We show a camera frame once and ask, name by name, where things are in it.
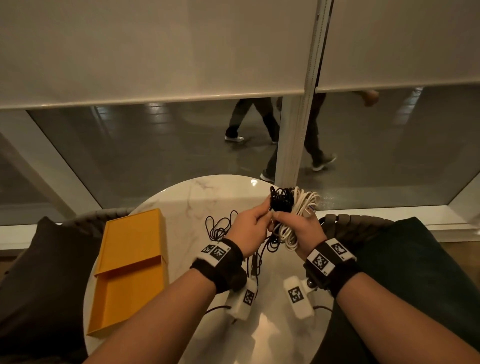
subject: white sneaker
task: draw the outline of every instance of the white sneaker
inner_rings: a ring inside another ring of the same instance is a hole
[[[315,172],[318,172],[319,170],[322,170],[325,168],[327,164],[330,164],[332,162],[335,162],[336,159],[336,154],[324,154],[322,157],[322,161],[319,164],[313,164],[312,163],[312,170]]]
[[[266,177],[266,176],[263,174],[263,172],[260,173],[260,179],[261,179],[262,181],[265,181],[265,182],[268,182],[268,183],[271,183],[271,184],[274,183],[274,181],[273,181],[271,178]]]
[[[243,136],[237,136],[236,138],[229,138],[228,136],[225,135],[225,140],[227,142],[241,143],[243,142],[244,138]]]

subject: person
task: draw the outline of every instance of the person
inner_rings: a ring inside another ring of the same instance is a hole
[[[359,95],[366,107],[371,107],[378,102],[379,93],[375,90],[354,91],[354,94]],[[314,94],[312,99],[312,107],[310,108],[310,114],[308,116],[307,130],[305,132],[305,140],[303,146],[307,150],[308,154],[312,157],[312,170],[318,172],[324,169],[328,164],[335,162],[336,154],[324,153],[318,144],[318,126],[317,117],[320,113],[320,108],[325,101],[326,93]],[[281,111],[282,98],[277,99],[277,108]],[[260,174],[260,179],[266,182],[273,183],[275,180],[276,170],[276,156],[278,153],[278,147],[275,148],[273,155],[270,157],[267,168]]]
[[[296,252],[303,260],[326,244],[315,215],[304,218],[273,213],[269,207],[268,197],[239,213],[228,231],[226,237],[243,258],[263,243],[272,219],[294,230]],[[217,291],[214,280],[190,268],[125,322],[85,363],[177,363]],[[361,271],[346,280],[336,294],[336,303],[380,363],[480,363],[480,354],[459,336]]]
[[[244,138],[243,136],[239,136],[238,129],[252,104],[255,105],[255,108],[262,116],[262,120],[268,130],[270,138],[272,139],[272,143],[277,144],[280,127],[273,115],[272,101],[269,97],[241,98],[233,109],[230,123],[225,131],[225,140],[236,143],[243,142]]]

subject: white roller blind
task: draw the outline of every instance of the white roller blind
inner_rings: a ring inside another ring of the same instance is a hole
[[[316,0],[0,1],[0,108],[303,92]]]
[[[318,91],[479,81],[479,0],[335,0]]]

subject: white sensor device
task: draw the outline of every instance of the white sensor device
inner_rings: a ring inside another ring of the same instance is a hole
[[[307,281],[308,279],[300,280],[297,276],[289,277],[283,281],[283,289],[287,294],[293,312],[297,318],[302,320],[314,315],[313,306],[307,295],[314,291],[316,287],[310,288]]]
[[[250,314],[252,304],[257,294],[257,282],[247,278],[247,284],[238,292],[230,291],[225,305],[230,306],[227,313],[237,320],[245,321]]]

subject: marble table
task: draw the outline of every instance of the marble table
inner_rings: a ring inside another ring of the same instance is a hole
[[[270,184],[251,177],[214,175],[171,186],[150,197],[132,214],[160,208],[166,219],[170,282],[189,268],[196,253],[208,241],[205,218],[215,221],[261,203],[270,193]],[[275,253],[265,251],[259,291],[247,321],[232,324],[223,309],[204,316],[180,363],[260,364],[310,363],[326,331],[330,312],[317,310],[315,317],[298,320],[283,291],[283,280],[296,275],[303,279],[302,261],[283,246]],[[96,279],[90,275],[84,298],[84,330]],[[228,292],[219,294],[210,305],[225,303]],[[312,304],[332,307],[324,291],[310,294]],[[85,336],[91,354],[102,340]]]

